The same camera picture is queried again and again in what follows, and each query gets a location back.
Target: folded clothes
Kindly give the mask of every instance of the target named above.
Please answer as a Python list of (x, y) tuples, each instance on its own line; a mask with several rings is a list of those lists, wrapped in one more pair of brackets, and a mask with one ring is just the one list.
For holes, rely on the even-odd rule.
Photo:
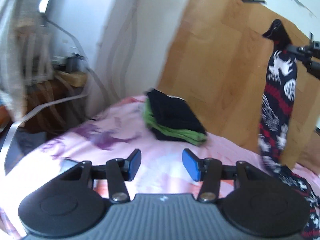
[(147, 126), (151, 128), (151, 131), (154, 133), (158, 140), (185, 141), (196, 146), (204, 143), (207, 140), (207, 134), (205, 130), (204, 133), (202, 133), (188, 129), (173, 129), (159, 124), (154, 117), (153, 111), (151, 110), (149, 99), (147, 99), (145, 103), (143, 119)]
[(186, 129), (205, 134), (204, 127), (183, 99), (169, 97), (156, 89), (147, 95), (158, 124), (172, 129)]

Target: white wall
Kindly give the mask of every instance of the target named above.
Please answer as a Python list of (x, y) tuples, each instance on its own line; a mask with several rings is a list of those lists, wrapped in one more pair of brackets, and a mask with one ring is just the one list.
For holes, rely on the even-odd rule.
[[(137, 41), (129, 66), (124, 65), (132, 43), (132, 23), (120, 33), (121, 26), (128, 20), (127, 13), (132, 9), (133, 0), (117, 0), (117, 7), (110, 12), (115, 0), (59, 0), (54, 8), (52, 19), (68, 28), (82, 43), (89, 58), (90, 65), (96, 70), (109, 91), (114, 87), (119, 97), (123, 97), (121, 89), (125, 86), (126, 95), (141, 94), (157, 84), (166, 54), (175, 31), (180, 23), (183, 9), (188, 0), (139, 0), (137, 8)], [(320, 40), (320, 7), (317, 0), (299, 0), (315, 15), (311, 14), (293, 0), (266, 0), (267, 7), (286, 17), (309, 36), (312, 32), (315, 39)], [(117, 37), (121, 41), (117, 49), (112, 51)], [(60, 46), (64, 37), (58, 38), (56, 46)], [(102, 42), (98, 52), (97, 43)], [(57, 49), (64, 54), (70, 47), (70, 42)], [(128, 67), (123, 83), (121, 70)], [(110, 87), (110, 76), (113, 85)], [(95, 92), (89, 99), (89, 114), (95, 114), (102, 109), (102, 97)]]

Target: metal bolt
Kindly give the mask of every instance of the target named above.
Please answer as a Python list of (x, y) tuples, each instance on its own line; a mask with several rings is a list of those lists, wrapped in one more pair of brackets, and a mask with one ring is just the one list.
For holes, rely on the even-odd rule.
[(215, 195), (215, 193), (212, 193), (212, 192), (204, 192), (200, 195), (200, 198), (203, 201), (212, 201), (212, 200), (215, 200), (216, 197), (217, 196)]
[(128, 195), (123, 192), (114, 193), (112, 195), (112, 199), (116, 202), (122, 202), (125, 201), (128, 198)]

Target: bed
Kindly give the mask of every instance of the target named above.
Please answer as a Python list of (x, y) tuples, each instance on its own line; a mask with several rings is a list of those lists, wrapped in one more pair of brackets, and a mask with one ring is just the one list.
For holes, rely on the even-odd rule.
[[(213, 157), (227, 165), (244, 160), (264, 170), (259, 155), (213, 134), (208, 134), (208, 141), (201, 147), (156, 140), (142, 119), (145, 99), (145, 96), (123, 99), (98, 114), (97, 121), (87, 121), (46, 142), (13, 168), (1, 185), (7, 194), (1, 194), (0, 207), (1, 217), (15, 239), (26, 235), (18, 217), (20, 202), (57, 176), (65, 158), (77, 162), (90, 160), (93, 165), (101, 165), (116, 157), (126, 158), (135, 148), (139, 148), (142, 153), (141, 166), (135, 179), (126, 182), (131, 199), (136, 193), (191, 192), (196, 197), (201, 183), (193, 182), (182, 164), (185, 148), (200, 158)], [(320, 194), (320, 178), (317, 175), (298, 164), (293, 172), (305, 177), (315, 193)], [(97, 181), (95, 190), (108, 197), (106, 181)], [(220, 197), (232, 190), (233, 181), (222, 181)]]

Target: white cable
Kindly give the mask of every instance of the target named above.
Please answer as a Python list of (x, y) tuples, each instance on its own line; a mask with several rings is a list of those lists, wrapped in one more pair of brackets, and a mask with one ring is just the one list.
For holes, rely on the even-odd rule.
[(39, 113), (42, 109), (48, 107), (48, 106), (52, 106), (52, 105), (56, 105), (56, 104), (60, 104), (63, 102), (67, 102), (70, 100), (74, 100), (74, 99), (79, 99), (79, 98), (83, 98), (86, 97), (89, 94), (89, 90), (85, 90), (77, 96), (73, 96), (73, 97), (67, 97), (67, 98), (62, 98), (59, 100), (55, 100), (52, 102), (48, 102), (42, 105), (37, 106), (36, 108), (34, 108), (31, 112), (29, 112), (28, 114), (26, 114), (24, 117), (22, 117), (20, 120), (14, 122), (9, 131), (8, 134), (4, 140), (4, 144), (2, 146), (2, 149), (0, 151), (0, 183), (1, 181), (4, 179), (4, 177), (6, 176), (6, 170), (5, 170), (5, 161), (7, 159), (7, 155), (8, 152), (10, 150), (11, 144), (12, 144), (12, 140), (14, 138), (14, 135), (17, 132), (18, 127), (20, 127), (20, 125), (26, 121), (28, 121), (30, 118), (32, 118), (33, 116), (35, 116), (37, 113)]

